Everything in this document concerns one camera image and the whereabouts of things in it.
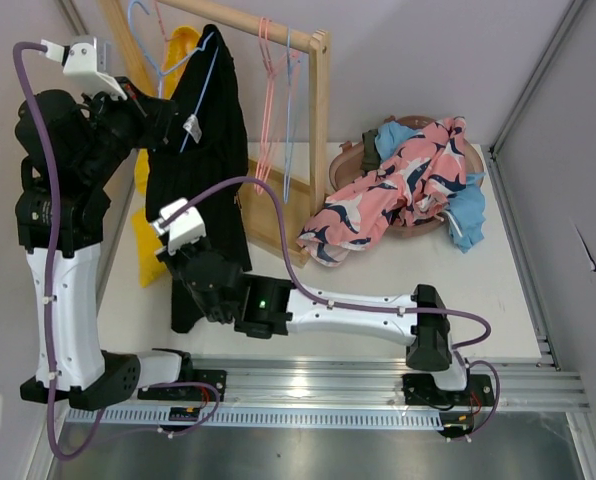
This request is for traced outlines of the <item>olive green shorts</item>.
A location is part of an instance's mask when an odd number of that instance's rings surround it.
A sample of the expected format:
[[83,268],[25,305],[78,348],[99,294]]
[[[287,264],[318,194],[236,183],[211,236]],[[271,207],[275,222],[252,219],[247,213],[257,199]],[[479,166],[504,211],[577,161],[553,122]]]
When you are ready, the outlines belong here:
[[361,169],[364,172],[373,171],[380,167],[381,156],[375,144],[377,136],[377,129],[371,129],[362,134],[363,158],[361,161]]

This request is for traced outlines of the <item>yellow shorts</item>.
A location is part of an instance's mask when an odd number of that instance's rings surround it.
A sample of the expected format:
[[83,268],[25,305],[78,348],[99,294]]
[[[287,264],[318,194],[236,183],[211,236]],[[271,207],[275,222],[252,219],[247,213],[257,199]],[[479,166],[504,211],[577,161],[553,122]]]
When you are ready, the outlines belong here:
[[[199,39],[200,33],[195,28],[179,26],[165,42],[162,69],[168,71],[179,62],[182,64],[158,80],[158,93],[161,97],[170,99],[173,95],[187,65],[187,55],[196,47]],[[148,175],[148,151],[140,150],[134,167],[134,183],[136,192],[143,198],[146,197]],[[132,214],[131,224],[137,246],[139,284],[146,288],[165,274],[166,267],[157,260],[155,254],[161,243],[146,220],[145,207]]]

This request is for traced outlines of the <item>light blue shorts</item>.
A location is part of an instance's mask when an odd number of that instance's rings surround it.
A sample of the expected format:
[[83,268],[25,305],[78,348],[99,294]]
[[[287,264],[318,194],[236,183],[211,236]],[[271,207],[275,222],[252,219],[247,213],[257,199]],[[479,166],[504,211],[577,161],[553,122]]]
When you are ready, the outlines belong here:
[[[387,161],[400,144],[419,130],[420,127],[401,125],[396,120],[381,125],[374,139],[381,162]],[[449,234],[454,245],[462,253],[467,253],[484,239],[482,226],[486,201],[479,185],[484,176],[484,173],[468,173],[465,189],[449,197],[449,205],[442,214],[449,221]]]

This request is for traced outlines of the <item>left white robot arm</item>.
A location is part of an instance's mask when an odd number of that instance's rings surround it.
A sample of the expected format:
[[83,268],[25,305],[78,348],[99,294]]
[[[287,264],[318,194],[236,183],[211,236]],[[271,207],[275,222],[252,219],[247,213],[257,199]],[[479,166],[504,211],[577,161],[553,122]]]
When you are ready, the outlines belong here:
[[155,349],[140,354],[101,348],[96,277],[103,220],[111,204],[104,187],[134,149],[168,142],[174,102],[149,97],[128,79],[124,95],[84,96],[63,90],[34,95],[18,110],[15,137],[27,155],[23,193],[15,214],[37,296],[40,352],[36,373],[20,387],[22,399],[68,401],[95,411],[160,385],[175,400],[194,390],[185,354]]

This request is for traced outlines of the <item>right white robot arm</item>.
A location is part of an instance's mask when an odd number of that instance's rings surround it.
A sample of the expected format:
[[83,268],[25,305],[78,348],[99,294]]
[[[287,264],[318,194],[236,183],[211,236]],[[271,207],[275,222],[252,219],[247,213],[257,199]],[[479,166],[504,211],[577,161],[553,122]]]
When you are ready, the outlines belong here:
[[210,322],[262,340],[322,332],[382,339],[404,347],[407,366],[430,375],[442,401],[457,403],[470,392],[467,367],[453,349],[445,305],[431,285],[389,297],[323,292],[246,273],[204,238],[177,249],[162,247],[156,257]]

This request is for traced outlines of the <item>pink patterned shorts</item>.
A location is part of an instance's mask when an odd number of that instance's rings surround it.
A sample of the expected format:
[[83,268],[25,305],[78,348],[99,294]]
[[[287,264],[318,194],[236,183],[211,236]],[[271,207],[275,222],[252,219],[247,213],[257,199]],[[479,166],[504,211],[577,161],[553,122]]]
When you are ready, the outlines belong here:
[[436,120],[399,145],[376,170],[326,198],[296,239],[314,260],[336,267],[374,247],[390,227],[411,228],[439,214],[466,188],[466,120]]

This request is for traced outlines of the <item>black shorts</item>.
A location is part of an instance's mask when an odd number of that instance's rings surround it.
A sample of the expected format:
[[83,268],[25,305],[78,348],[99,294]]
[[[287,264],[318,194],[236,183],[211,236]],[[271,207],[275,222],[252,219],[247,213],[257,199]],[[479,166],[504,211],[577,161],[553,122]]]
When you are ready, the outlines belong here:
[[[202,31],[172,95],[179,116],[171,123],[169,143],[149,153],[146,219],[153,222],[162,207],[190,200],[209,187],[248,173],[248,138],[238,97],[234,61],[216,25]],[[195,115],[200,139],[183,128]],[[241,210],[240,184],[217,192],[198,208],[212,247],[244,271],[252,269]],[[172,280],[171,328],[188,333],[202,318],[200,308],[180,281]]]

